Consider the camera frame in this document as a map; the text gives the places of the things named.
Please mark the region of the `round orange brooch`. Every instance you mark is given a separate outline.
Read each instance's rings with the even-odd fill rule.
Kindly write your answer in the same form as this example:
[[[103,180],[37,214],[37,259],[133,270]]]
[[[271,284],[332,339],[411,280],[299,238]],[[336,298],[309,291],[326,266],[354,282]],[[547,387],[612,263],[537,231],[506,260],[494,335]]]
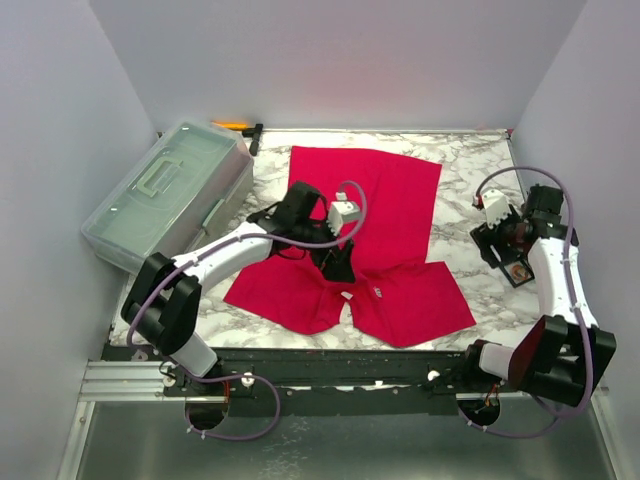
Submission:
[[[530,278],[530,274],[524,266],[517,264],[511,267],[510,277],[514,282],[522,283]]]

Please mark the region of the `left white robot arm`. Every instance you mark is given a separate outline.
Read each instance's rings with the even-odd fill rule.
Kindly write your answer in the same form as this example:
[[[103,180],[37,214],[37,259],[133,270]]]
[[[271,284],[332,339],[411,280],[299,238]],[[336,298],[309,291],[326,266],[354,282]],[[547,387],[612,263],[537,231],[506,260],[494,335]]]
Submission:
[[[322,277],[352,283],[353,238],[368,214],[365,198],[353,201],[339,190],[333,201],[298,181],[282,200],[249,215],[231,233],[197,250],[169,258],[148,256],[121,309],[130,334],[187,372],[201,395],[222,380],[217,354],[196,332],[201,297],[244,268],[295,247],[311,258]]]

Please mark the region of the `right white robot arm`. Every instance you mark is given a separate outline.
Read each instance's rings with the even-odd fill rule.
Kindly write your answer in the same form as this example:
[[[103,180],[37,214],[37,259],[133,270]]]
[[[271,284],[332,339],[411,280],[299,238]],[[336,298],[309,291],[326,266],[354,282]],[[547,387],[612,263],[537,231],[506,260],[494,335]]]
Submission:
[[[599,328],[581,286],[579,241],[564,224],[563,192],[535,185],[521,208],[496,189],[474,205],[485,221],[471,232],[481,258],[513,287],[534,282],[539,318],[515,347],[477,340],[467,348],[460,379],[480,392],[495,380],[573,408],[593,392],[616,347]]]

